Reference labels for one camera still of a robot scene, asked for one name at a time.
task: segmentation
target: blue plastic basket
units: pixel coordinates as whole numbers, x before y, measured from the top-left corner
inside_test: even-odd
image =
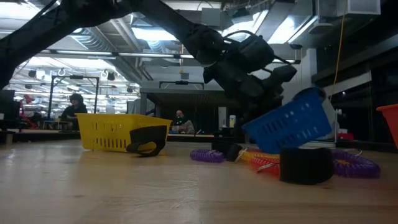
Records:
[[[269,154],[279,154],[283,148],[299,147],[331,132],[316,90],[250,121],[243,129],[263,152]]]

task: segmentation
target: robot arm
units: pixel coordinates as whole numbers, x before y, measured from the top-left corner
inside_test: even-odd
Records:
[[[238,101],[245,114],[244,123],[277,108],[283,92],[281,84],[296,73],[294,67],[285,65],[265,80],[248,75],[276,58],[261,36],[250,34],[242,42],[233,41],[188,21],[161,0],[63,0],[60,6],[46,10],[0,40],[0,88],[9,83],[18,65],[77,28],[98,26],[131,12],[143,13],[180,40],[200,63],[211,65],[203,74],[205,83],[215,80],[227,96]]]

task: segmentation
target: workbench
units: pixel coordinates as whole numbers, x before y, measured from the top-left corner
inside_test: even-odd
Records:
[[[286,184],[244,162],[192,161],[208,143],[162,155],[88,151],[79,140],[0,150],[0,223],[397,223],[398,155],[364,151],[380,180]]]

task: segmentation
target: person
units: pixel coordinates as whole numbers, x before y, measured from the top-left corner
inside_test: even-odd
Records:
[[[195,128],[192,121],[185,117],[184,113],[178,110],[175,114],[174,129],[180,134],[195,134]]]
[[[80,94],[74,93],[69,97],[71,106],[68,106],[61,115],[62,121],[69,122],[69,129],[79,130],[79,123],[77,121],[77,113],[87,113],[86,105],[83,103],[83,97]]]

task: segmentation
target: yellow basket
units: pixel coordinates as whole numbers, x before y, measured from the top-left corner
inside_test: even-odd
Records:
[[[77,118],[81,141],[85,149],[114,152],[127,152],[126,147],[131,143],[131,130],[163,125],[169,130],[172,122],[139,114],[77,114]],[[155,143],[150,142],[139,149],[154,148]]]

